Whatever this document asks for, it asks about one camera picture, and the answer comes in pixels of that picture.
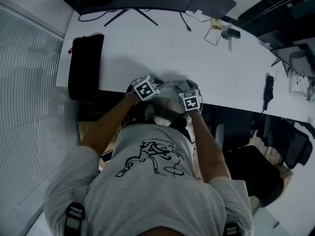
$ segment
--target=skin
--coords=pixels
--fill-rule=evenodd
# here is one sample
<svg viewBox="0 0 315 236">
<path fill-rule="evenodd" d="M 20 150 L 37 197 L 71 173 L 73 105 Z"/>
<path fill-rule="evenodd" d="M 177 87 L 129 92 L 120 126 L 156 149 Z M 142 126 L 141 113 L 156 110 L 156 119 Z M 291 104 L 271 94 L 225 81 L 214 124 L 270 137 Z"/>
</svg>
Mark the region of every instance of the skin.
<svg viewBox="0 0 315 236">
<path fill-rule="evenodd" d="M 110 112 L 98 120 L 84 136 L 81 145 L 92 148 L 99 157 L 104 153 L 120 123 L 128 111 L 138 102 L 136 95 L 127 95 Z M 228 177 L 224 156 L 215 139 L 208 130 L 201 113 L 190 111 L 196 139 L 199 167 L 204 182 L 209 183 L 214 177 Z M 180 233 L 166 227 L 152 228 L 140 236 L 181 236 Z"/>
</svg>

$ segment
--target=shirt sleeve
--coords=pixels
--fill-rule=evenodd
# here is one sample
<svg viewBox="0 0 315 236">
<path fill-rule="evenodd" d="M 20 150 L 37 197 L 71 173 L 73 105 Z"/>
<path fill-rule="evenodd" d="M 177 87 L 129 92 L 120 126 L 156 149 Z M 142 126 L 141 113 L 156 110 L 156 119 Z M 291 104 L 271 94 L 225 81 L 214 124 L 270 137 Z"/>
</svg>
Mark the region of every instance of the shirt sleeve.
<svg viewBox="0 0 315 236">
<path fill-rule="evenodd" d="M 66 209 L 79 186 L 89 186 L 98 175 L 99 156 L 86 146 L 70 149 L 48 192 L 44 214 L 53 235 L 63 235 Z"/>
<path fill-rule="evenodd" d="M 209 184 L 223 199 L 227 223 L 237 224 L 242 236 L 253 236 L 252 210 L 245 182 L 227 177 L 215 177 Z"/>
</svg>

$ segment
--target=white t-shirt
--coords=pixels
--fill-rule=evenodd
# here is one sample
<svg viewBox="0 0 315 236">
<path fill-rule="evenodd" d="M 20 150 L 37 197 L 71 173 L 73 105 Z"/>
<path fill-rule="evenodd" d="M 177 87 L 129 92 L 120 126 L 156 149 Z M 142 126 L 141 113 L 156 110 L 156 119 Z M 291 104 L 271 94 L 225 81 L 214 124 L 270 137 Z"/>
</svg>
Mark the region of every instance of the white t-shirt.
<svg viewBox="0 0 315 236">
<path fill-rule="evenodd" d="M 45 204 L 51 231 L 63 235 L 74 189 L 88 186 L 81 235 L 136 236 L 167 227 L 185 236 L 221 236 L 227 218 L 242 235 L 253 235 L 245 183 L 226 177 L 209 184 L 196 181 L 192 155 L 191 143 L 179 131 L 153 124 L 122 130 L 113 158 L 100 174 L 94 150 L 72 148 Z"/>
</svg>

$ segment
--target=tabletop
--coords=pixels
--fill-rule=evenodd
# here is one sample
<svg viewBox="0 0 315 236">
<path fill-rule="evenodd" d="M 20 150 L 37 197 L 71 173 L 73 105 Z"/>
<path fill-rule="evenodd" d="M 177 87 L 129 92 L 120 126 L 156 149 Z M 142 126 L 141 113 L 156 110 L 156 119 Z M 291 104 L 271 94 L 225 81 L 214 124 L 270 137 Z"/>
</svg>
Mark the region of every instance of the tabletop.
<svg viewBox="0 0 315 236">
<path fill-rule="evenodd" d="M 186 29 L 180 14 L 172 11 L 145 12 L 159 26 L 155 26 L 134 10 L 110 23 L 115 13 L 90 22 L 79 22 L 74 12 L 69 23 L 57 72 L 56 86 L 67 87 L 73 40 L 96 33 L 104 35 L 100 62 L 99 89 L 126 92 L 130 82 L 154 73 L 164 81 L 190 79 L 201 90 L 203 102 L 236 109 L 261 112 L 266 75 L 275 77 L 274 99 L 266 114 L 314 123 L 315 105 L 289 95 L 290 80 L 279 62 L 271 67 L 276 57 L 250 33 L 241 32 L 240 39 L 221 38 L 212 45 L 204 40 L 211 27 L 210 21 L 200 22 L 183 13 L 192 29 Z M 92 19 L 102 13 L 84 15 Z M 209 19 L 198 17 L 201 21 Z M 216 43 L 221 31 L 211 29 L 206 39 Z"/>
</svg>

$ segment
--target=cartoon figure print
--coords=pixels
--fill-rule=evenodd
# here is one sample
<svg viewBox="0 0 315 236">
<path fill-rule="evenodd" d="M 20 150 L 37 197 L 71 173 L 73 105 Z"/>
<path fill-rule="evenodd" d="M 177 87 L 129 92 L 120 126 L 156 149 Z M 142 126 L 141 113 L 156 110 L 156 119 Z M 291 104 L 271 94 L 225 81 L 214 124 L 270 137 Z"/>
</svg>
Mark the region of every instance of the cartoon figure print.
<svg viewBox="0 0 315 236">
<path fill-rule="evenodd" d="M 156 157 L 159 156 L 160 158 L 169 161 L 172 159 L 171 154 L 175 154 L 177 156 L 178 162 L 175 163 L 173 167 L 164 167 L 164 170 L 172 174 L 173 177 L 175 177 L 175 175 L 183 176 L 184 172 L 176 168 L 176 166 L 181 162 L 180 157 L 182 157 L 183 159 L 183 156 L 174 149 L 174 146 L 172 145 L 166 146 L 156 142 L 142 142 L 142 145 L 140 145 L 140 154 L 138 156 L 128 158 L 125 163 L 125 167 L 116 174 L 116 177 L 122 177 L 128 170 L 131 169 L 135 162 L 143 163 L 146 160 L 152 161 L 153 170 L 155 174 L 167 176 L 163 174 L 166 172 L 162 173 L 158 168 L 158 162 L 156 160 Z"/>
</svg>

